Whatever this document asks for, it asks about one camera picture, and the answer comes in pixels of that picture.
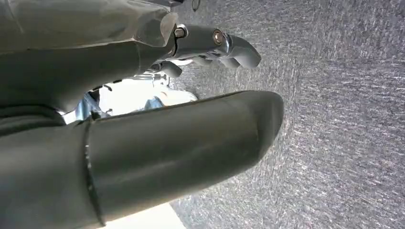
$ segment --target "floor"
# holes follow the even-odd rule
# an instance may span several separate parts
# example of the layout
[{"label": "floor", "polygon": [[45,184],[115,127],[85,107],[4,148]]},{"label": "floor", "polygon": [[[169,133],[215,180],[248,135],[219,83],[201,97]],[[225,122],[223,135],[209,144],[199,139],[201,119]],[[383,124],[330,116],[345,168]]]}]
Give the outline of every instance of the floor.
[{"label": "floor", "polygon": [[216,25],[262,54],[256,69],[184,66],[200,98],[270,90],[285,100],[254,168],[171,203],[188,229],[405,226],[405,0],[201,0],[183,23]]}]

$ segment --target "hex bolt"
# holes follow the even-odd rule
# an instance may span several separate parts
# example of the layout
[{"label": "hex bolt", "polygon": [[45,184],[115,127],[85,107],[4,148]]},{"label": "hex bolt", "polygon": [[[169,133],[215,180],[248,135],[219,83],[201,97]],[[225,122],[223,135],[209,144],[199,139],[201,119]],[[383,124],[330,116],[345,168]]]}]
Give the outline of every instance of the hex bolt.
[{"label": "hex bolt", "polygon": [[216,45],[221,45],[224,42],[224,36],[220,30],[214,30],[213,40]]},{"label": "hex bolt", "polygon": [[177,38],[183,38],[186,36],[186,31],[182,28],[177,28],[174,30],[174,36]]}]

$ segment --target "gray carpet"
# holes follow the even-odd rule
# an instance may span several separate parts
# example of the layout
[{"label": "gray carpet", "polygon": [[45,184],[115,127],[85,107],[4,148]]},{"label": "gray carpet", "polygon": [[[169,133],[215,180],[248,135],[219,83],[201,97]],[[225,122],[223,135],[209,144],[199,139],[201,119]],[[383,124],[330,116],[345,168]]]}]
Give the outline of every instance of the gray carpet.
[{"label": "gray carpet", "polygon": [[188,65],[201,98],[245,89],[286,104],[256,167],[172,202],[188,229],[405,228],[405,0],[191,0],[262,54],[257,69]]}]

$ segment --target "bolt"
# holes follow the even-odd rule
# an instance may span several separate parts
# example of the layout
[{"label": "bolt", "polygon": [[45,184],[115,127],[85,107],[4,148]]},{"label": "bolt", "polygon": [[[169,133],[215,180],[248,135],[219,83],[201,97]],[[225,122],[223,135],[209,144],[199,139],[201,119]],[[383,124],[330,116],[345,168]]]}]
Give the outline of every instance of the bolt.
[{"label": "bolt", "polygon": [[222,42],[224,41],[224,36],[222,35],[221,31],[215,30],[213,33],[213,39],[216,45],[221,45]]},{"label": "bolt", "polygon": [[186,36],[186,31],[182,28],[177,28],[174,30],[174,36],[177,38],[182,38]]}]

